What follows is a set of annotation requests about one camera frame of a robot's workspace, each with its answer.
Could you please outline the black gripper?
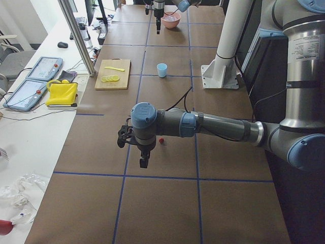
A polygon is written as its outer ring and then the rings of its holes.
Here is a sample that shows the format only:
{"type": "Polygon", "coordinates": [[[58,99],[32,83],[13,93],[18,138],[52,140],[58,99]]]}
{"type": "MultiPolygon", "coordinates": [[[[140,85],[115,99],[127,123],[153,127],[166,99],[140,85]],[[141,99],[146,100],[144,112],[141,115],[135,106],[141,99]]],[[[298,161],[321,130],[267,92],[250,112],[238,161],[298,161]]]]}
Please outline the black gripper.
{"type": "Polygon", "coordinates": [[[156,139],[151,138],[147,140],[136,138],[137,148],[141,151],[140,155],[140,167],[147,168],[148,167],[148,159],[150,158],[150,152],[156,146],[156,139]]]}
{"type": "Polygon", "coordinates": [[[156,34],[160,35],[161,18],[164,16],[164,9],[154,9],[154,17],[156,18],[156,34]]]}

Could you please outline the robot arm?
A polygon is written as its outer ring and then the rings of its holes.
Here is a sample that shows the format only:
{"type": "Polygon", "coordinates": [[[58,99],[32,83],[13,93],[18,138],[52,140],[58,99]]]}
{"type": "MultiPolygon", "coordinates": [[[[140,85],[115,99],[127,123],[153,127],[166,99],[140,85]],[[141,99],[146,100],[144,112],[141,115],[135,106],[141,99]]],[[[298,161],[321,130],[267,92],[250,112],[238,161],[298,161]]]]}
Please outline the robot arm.
{"type": "Polygon", "coordinates": [[[263,1],[262,38],[287,38],[279,50],[284,67],[266,88],[248,84],[252,118],[240,120],[172,106],[156,109],[148,102],[131,109],[125,142],[141,152],[146,168],[157,136],[192,137],[196,133],[262,147],[305,171],[324,168],[324,1],[263,1]]]}
{"type": "MultiPolygon", "coordinates": [[[[156,33],[160,34],[161,20],[166,16],[165,13],[165,0],[153,0],[151,1],[151,8],[154,11],[154,17],[156,18],[156,33]]],[[[185,12],[190,6],[200,5],[202,1],[192,0],[175,0],[172,3],[177,7],[177,10],[185,12]]]]}

